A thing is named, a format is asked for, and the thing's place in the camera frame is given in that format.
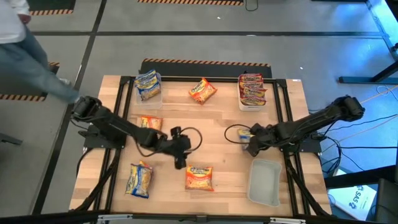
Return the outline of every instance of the jeans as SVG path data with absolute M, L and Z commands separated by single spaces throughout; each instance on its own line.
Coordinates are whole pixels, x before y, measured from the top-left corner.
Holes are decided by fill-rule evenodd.
M 79 93 L 49 70 L 47 54 L 29 29 L 25 29 L 23 41 L 0 44 L 0 75 L 11 75 L 67 103 L 74 103 Z

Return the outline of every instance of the plastic container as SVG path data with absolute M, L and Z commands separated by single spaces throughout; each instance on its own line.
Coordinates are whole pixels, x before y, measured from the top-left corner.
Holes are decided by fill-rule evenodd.
M 243 103 L 241 102 L 241 93 L 239 91 L 239 83 L 236 85 L 237 86 L 237 93 L 238 93 L 238 105 L 239 105 L 239 109 L 241 111 L 260 111 L 265 105 L 262 106 L 246 106 L 243 105 Z
M 251 164 L 247 196 L 252 202 L 277 207 L 279 176 L 282 166 L 273 161 L 255 159 Z
M 155 96 L 149 98 L 148 100 L 141 100 L 141 96 L 138 93 L 137 87 L 134 85 L 132 91 L 132 104 L 133 106 L 138 106 L 140 109 L 143 110 L 156 110 L 160 109 L 163 106 L 163 96 L 162 96 L 162 80 L 159 73 L 156 73 L 157 78 L 160 83 L 160 93 L 156 94 Z

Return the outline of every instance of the clear plastic bin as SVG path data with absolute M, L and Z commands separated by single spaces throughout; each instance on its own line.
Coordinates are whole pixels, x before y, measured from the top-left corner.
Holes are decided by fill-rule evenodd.
M 138 93 L 138 89 L 136 85 L 134 85 L 132 91 L 132 104 L 133 106 L 138 106 L 140 109 L 143 110 L 156 110 L 160 109 L 163 106 L 163 97 L 162 97 L 162 80 L 159 73 L 156 73 L 157 78 L 160 83 L 160 93 L 156 94 L 155 96 L 149 98 L 148 100 L 141 100 L 141 96 Z

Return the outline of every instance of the clear plastic tray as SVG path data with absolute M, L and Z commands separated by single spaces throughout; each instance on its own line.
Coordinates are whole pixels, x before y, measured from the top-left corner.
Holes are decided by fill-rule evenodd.
M 277 207 L 279 202 L 279 175 L 282 166 L 273 161 L 255 159 L 251 164 L 248 199 L 252 202 Z
M 162 97 L 162 80 L 158 73 L 157 77 L 160 83 L 160 93 L 156 94 L 155 96 L 149 98 L 148 100 L 142 101 L 141 96 L 138 93 L 137 87 L 134 85 L 132 91 L 132 104 L 133 106 L 138 106 L 143 110 L 156 110 L 160 109 L 163 106 L 163 97 Z

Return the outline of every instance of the white shirt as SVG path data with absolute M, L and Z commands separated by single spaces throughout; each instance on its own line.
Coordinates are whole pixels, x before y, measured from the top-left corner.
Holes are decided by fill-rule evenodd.
M 0 44 L 16 43 L 25 39 L 25 27 L 18 14 L 29 15 L 26 0 L 0 0 Z

